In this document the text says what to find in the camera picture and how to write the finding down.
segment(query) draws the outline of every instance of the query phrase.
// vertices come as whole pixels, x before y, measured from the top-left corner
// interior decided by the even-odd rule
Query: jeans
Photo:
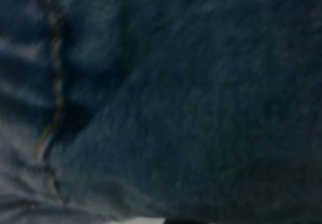
[[[320,221],[321,106],[322,0],[0,0],[0,189],[22,199]]]

